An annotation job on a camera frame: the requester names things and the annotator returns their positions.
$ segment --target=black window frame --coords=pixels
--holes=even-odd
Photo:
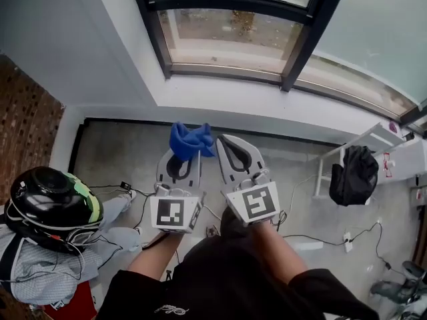
[[[289,91],[315,49],[340,0],[309,0],[307,7],[281,0],[136,0],[151,44],[165,75],[204,75],[260,81]],[[279,17],[302,24],[281,74],[253,69],[172,63],[157,12],[168,9],[229,9]]]

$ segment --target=black helmet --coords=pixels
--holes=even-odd
[[[78,254],[103,219],[102,203],[79,178],[36,167],[13,182],[5,221],[14,232],[46,249]]]

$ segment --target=power adapter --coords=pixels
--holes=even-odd
[[[120,187],[122,189],[125,189],[126,191],[129,191],[131,189],[131,185],[128,183],[125,183],[124,181],[121,182]]]
[[[342,238],[344,239],[344,247],[346,248],[346,253],[349,253],[353,249],[352,236],[349,232],[346,232]]]

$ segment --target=forearm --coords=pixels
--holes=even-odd
[[[255,248],[277,279],[289,283],[296,275],[308,270],[302,258],[269,222],[253,225],[251,230]]]
[[[164,233],[160,233],[153,241],[162,235]],[[127,270],[160,280],[173,254],[181,243],[182,237],[183,235],[181,234],[170,234],[154,247],[142,251],[133,260]]]

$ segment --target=white outlet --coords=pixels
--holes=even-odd
[[[347,243],[344,244],[344,247],[346,248],[346,253],[349,253],[353,249],[353,243],[348,242],[352,239],[352,236],[349,232],[346,232],[342,238],[344,241],[347,241]]]

